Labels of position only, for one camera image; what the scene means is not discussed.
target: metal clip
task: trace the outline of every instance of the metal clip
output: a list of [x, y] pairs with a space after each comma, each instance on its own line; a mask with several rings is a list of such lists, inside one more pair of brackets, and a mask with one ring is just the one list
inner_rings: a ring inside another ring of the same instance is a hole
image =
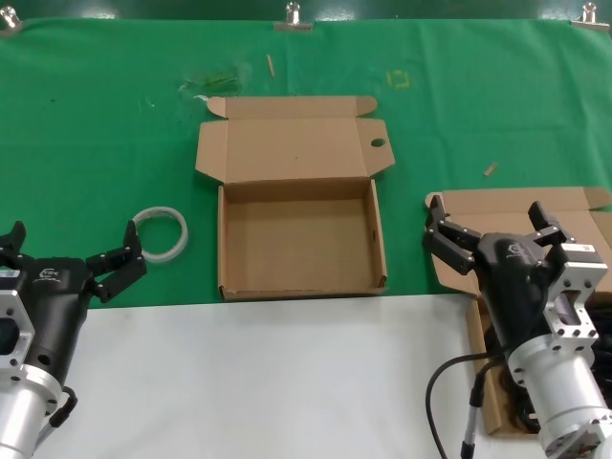
[[287, 19], [285, 22], [274, 23], [276, 31], [311, 31], [313, 25], [306, 22], [299, 22], [299, 3], [290, 2], [285, 8]]
[[595, 17], [597, 6], [593, 2], [588, 2], [582, 6], [582, 16], [572, 21], [572, 25], [582, 27], [583, 29], [591, 29], [592, 31], [608, 32], [609, 24], [599, 23]]
[[6, 29], [0, 31], [0, 36], [13, 35], [22, 29], [23, 23], [17, 17], [15, 8], [4, 7], [0, 9], [0, 16], [2, 16], [2, 19], [4, 19], [4, 22], [7, 25]]

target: yellow stain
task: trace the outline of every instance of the yellow stain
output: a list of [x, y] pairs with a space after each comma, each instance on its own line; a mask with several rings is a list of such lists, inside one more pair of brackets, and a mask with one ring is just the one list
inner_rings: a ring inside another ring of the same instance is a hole
[[405, 70], [394, 70], [386, 73], [387, 84], [394, 89], [406, 89], [410, 87], [408, 72]]

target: green cloth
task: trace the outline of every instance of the green cloth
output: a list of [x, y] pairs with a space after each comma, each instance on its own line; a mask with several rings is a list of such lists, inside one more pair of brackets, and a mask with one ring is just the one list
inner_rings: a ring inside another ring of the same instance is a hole
[[[198, 93], [377, 98], [397, 161], [377, 177], [389, 295], [443, 291], [421, 248], [430, 191], [612, 177], [610, 37], [564, 22], [281, 33], [269, 22], [40, 20], [0, 41], [0, 67], [0, 232], [22, 220], [25, 253], [113, 249], [151, 206], [187, 220], [186, 251], [149, 265], [111, 307], [220, 300], [217, 184], [194, 170], [199, 124], [214, 117]], [[152, 251], [177, 235], [171, 224], [142, 230]]]

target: cardboard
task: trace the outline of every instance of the cardboard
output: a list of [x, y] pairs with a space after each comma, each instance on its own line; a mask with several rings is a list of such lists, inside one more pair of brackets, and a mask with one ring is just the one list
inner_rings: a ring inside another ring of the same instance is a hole
[[[599, 187], [516, 188], [457, 190], [431, 193], [426, 197], [428, 206], [431, 197], [442, 197], [449, 220], [481, 233], [509, 232], [528, 234], [534, 229], [527, 211], [533, 201], [540, 201], [544, 209], [578, 242], [595, 247], [601, 259], [612, 267], [612, 213], [596, 211], [609, 206], [610, 194]], [[432, 256], [438, 280], [442, 285], [474, 296], [467, 316], [470, 347], [474, 353], [485, 352], [484, 334], [491, 324], [487, 308], [479, 297], [478, 283], [474, 272], [462, 276], [435, 256]], [[612, 271], [601, 280], [596, 294], [591, 298], [595, 304], [612, 294]], [[476, 372], [485, 364], [477, 361]], [[483, 416], [485, 429], [490, 435], [514, 437], [527, 435], [513, 419], [506, 392], [499, 386], [499, 368], [487, 375]]]
[[219, 187], [225, 299], [372, 295], [386, 263], [376, 185], [394, 164], [370, 97], [210, 98], [196, 170]]

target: white table surface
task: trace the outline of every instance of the white table surface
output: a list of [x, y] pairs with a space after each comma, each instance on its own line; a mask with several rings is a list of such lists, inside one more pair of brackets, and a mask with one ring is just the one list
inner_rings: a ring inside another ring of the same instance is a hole
[[[90, 311], [67, 384], [79, 397], [37, 459], [437, 459], [426, 384], [469, 352], [459, 295]], [[459, 457], [473, 366], [434, 389]], [[544, 458], [493, 440], [475, 458]]]

